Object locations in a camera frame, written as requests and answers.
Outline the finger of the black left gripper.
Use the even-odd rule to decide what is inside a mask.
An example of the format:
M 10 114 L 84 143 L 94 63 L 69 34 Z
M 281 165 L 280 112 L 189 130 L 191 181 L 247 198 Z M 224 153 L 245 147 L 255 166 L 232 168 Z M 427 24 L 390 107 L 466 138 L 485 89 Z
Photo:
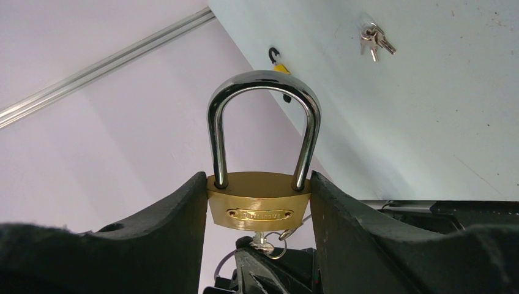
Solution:
M 236 269 L 230 279 L 215 278 L 207 293 L 322 293 L 318 254 L 314 248 L 287 249 L 273 260 L 253 249 L 250 236 L 236 241 Z

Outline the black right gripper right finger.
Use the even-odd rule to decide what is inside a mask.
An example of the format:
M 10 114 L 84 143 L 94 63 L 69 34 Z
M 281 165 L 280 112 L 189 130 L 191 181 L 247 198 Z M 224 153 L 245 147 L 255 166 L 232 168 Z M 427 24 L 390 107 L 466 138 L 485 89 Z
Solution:
M 389 217 L 313 172 L 324 293 L 517 293 L 518 225 L 435 233 Z

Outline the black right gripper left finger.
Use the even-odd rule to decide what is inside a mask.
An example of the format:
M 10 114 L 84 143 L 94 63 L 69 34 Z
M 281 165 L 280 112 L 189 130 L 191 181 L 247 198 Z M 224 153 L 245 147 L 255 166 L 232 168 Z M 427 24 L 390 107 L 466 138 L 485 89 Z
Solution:
M 1 224 L 2 293 L 197 293 L 206 174 L 97 232 Z

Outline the brass padlock silver shackle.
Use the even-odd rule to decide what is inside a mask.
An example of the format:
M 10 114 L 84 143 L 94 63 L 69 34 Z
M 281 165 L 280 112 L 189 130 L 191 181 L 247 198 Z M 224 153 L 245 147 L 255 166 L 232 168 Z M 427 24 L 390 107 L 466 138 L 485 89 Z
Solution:
M 252 164 L 228 166 L 224 114 L 229 105 L 253 91 L 279 92 L 297 102 L 305 115 L 302 144 L 295 165 L 275 168 L 282 154 L 262 143 Z M 273 70 L 238 74 L 220 85 L 207 106 L 213 174 L 207 177 L 207 197 L 214 224 L 243 231 L 279 231 L 300 226 L 312 193 L 307 178 L 321 125 L 315 93 L 302 81 Z

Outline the yellow padlock black shackle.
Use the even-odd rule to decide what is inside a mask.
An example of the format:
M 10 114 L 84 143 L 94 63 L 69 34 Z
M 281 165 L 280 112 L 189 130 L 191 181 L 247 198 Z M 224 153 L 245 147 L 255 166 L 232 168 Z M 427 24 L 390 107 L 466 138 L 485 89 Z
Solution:
M 275 47 L 270 47 L 268 49 L 269 59 L 274 67 L 276 72 L 281 72 L 284 74 L 290 75 L 291 72 L 286 68 L 286 66 L 281 62 L 280 52 Z

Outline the silver key bunch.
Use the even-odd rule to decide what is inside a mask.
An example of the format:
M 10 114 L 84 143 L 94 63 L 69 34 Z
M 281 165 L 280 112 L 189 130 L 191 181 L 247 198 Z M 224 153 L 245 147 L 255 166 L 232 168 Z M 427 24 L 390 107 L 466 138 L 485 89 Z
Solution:
M 374 22 L 368 22 L 361 26 L 359 40 L 360 54 L 364 55 L 369 51 L 373 62 L 379 61 L 379 48 L 385 49 L 391 55 L 397 52 L 397 49 L 386 38 L 385 32 Z

